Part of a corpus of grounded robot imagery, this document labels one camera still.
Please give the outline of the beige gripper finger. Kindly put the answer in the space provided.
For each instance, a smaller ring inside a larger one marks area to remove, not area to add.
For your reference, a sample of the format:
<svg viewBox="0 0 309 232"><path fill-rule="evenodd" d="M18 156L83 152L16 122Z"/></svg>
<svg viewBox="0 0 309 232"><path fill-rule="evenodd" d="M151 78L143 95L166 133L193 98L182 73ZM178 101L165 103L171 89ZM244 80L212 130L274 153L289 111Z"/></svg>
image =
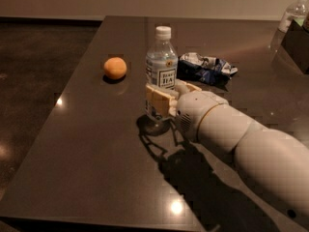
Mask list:
<svg viewBox="0 0 309 232"><path fill-rule="evenodd" d="M191 83L185 82L183 80L177 79L175 84L175 90L180 94L184 95L186 93L201 91L200 87L197 87Z"/></svg>
<svg viewBox="0 0 309 232"><path fill-rule="evenodd" d="M146 84L146 113L150 118L176 116L176 106L180 93L153 84Z"/></svg>

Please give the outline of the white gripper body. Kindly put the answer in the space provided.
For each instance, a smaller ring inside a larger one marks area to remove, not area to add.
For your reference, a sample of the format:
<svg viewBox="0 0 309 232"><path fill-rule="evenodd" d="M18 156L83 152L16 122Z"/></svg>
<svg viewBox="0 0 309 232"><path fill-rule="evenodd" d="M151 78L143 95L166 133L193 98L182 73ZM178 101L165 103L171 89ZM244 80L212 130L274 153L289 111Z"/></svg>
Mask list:
<svg viewBox="0 0 309 232"><path fill-rule="evenodd" d="M221 140L228 131L229 103L209 91L182 95L177 103L175 124L183 137L193 142Z"/></svg>

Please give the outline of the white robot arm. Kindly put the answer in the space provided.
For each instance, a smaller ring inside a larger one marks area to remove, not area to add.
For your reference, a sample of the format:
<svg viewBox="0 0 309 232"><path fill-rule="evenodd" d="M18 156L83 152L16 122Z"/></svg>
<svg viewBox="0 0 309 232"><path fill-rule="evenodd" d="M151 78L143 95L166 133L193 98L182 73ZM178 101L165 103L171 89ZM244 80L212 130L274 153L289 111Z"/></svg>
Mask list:
<svg viewBox="0 0 309 232"><path fill-rule="evenodd" d="M181 135L233 164L242 181L303 227L309 224L309 150L260 124L210 91L179 80L173 90L146 85L146 101Z"/></svg>

